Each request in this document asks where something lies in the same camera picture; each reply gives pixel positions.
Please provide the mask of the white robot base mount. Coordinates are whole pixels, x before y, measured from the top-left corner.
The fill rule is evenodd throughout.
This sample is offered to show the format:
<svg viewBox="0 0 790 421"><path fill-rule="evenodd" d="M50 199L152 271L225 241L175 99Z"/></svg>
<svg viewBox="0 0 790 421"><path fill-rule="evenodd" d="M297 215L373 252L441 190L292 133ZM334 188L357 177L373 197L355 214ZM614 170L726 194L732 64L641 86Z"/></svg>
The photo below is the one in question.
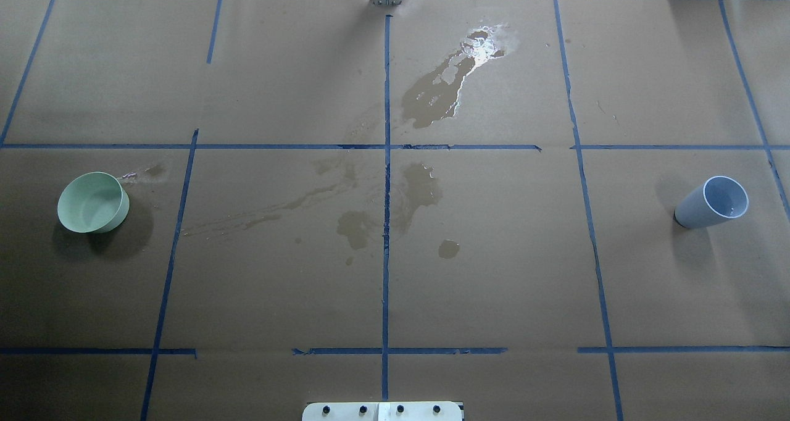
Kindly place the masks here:
<svg viewBox="0 0 790 421"><path fill-rule="evenodd" d="M454 401L376 401L310 403L302 420L465 420Z"/></svg>

